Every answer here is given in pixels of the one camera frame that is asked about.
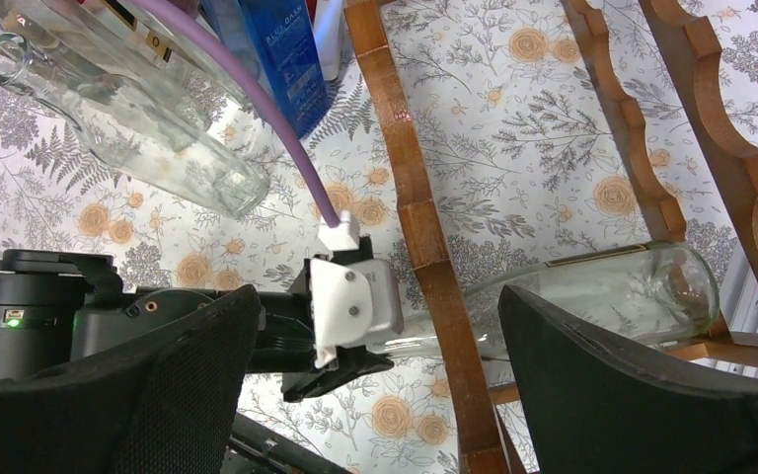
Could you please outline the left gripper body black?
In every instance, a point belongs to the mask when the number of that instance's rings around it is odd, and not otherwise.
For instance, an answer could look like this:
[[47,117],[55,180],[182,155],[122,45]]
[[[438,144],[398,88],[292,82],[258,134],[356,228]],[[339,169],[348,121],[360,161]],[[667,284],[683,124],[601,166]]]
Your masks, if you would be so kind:
[[281,374],[287,403],[318,398],[392,368],[383,344],[393,337],[393,271],[370,237],[354,250],[317,254],[289,289],[260,295],[252,374]]

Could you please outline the clear glass wine bottle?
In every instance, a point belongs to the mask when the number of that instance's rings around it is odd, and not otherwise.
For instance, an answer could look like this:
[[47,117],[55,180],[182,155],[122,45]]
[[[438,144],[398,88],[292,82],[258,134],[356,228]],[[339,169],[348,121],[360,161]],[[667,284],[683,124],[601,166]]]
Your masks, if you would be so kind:
[[692,247],[662,241],[619,247],[512,270],[466,289],[464,303],[484,359],[507,358],[497,310],[506,286],[653,347],[705,334],[720,315],[717,281]]

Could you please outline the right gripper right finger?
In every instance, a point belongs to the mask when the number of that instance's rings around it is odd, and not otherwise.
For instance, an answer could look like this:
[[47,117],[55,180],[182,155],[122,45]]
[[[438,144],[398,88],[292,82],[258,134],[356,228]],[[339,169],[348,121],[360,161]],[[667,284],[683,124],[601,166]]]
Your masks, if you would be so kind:
[[691,363],[508,285],[497,312],[545,473],[758,473],[758,379]]

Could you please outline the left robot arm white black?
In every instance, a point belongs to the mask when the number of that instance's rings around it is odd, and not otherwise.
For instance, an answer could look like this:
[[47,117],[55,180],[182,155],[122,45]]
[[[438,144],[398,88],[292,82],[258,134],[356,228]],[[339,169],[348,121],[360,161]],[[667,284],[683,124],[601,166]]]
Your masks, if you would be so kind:
[[285,401],[392,367],[396,281],[362,238],[304,263],[286,292],[123,289],[105,255],[0,261],[0,473],[335,473],[236,410],[244,378]]

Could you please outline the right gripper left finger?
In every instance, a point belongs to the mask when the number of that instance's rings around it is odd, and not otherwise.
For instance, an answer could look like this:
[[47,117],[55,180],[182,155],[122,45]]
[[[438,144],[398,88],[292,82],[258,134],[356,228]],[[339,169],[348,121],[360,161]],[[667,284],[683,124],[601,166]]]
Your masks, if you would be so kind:
[[0,473],[216,473],[258,333],[245,285],[101,353],[0,380]]

